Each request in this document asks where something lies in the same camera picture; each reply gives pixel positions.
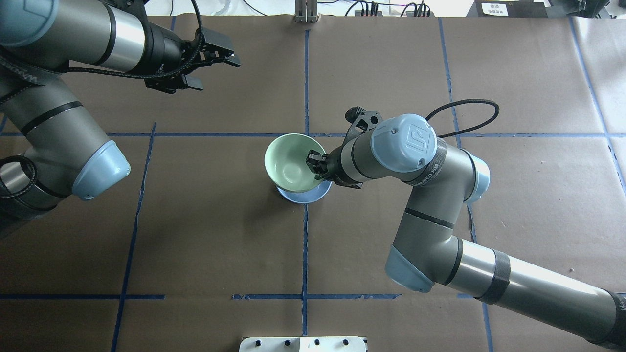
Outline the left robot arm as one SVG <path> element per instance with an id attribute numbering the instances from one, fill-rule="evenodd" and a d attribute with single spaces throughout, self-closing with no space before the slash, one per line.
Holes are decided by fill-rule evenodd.
<path id="1" fill-rule="evenodd" d="M 3 0 L 1 113 L 30 143 L 1 160 L 1 237 L 71 195 L 90 200 L 131 170 L 70 88 L 67 73 L 140 79 L 174 94 L 201 91 L 190 74 L 241 66 L 231 39 L 203 26 L 192 40 L 148 20 L 144 0 Z"/>

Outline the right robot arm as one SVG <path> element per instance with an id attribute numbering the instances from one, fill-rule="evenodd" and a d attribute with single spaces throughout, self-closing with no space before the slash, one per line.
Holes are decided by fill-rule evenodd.
<path id="1" fill-rule="evenodd" d="M 356 134 L 331 152 L 310 150 L 315 177 L 359 189 L 394 178 L 411 187 L 385 264 L 391 280 L 420 293 L 448 286 L 574 334 L 625 350 L 625 298 L 457 236 L 460 214 L 490 184 L 487 164 L 436 135 L 427 119 L 353 118 Z M 359 128 L 369 123 L 366 130 Z"/>

